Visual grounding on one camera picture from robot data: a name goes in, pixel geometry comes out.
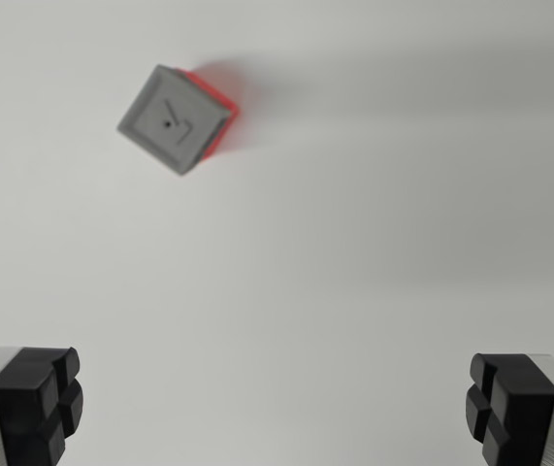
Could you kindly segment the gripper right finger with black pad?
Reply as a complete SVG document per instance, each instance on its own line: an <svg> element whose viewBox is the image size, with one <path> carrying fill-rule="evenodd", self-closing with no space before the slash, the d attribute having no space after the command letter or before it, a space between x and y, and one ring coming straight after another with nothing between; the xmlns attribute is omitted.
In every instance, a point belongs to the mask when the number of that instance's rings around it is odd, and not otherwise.
<svg viewBox="0 0 554 466"><path fill-rule="evenodd" d="M488 465L554 465L554 357L473 356L466 421Z"/></svg>

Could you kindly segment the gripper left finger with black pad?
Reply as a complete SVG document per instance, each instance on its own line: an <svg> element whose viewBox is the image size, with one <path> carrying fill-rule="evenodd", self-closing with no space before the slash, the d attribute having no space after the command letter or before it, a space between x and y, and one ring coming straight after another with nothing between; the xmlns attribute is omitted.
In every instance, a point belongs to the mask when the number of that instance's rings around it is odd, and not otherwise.
<svg viewBox="0 0 554 466"><path fill-rule="evenodd" d="M74 348L0 348L0 465L59 463L81 422L80 368Z"/></svg>

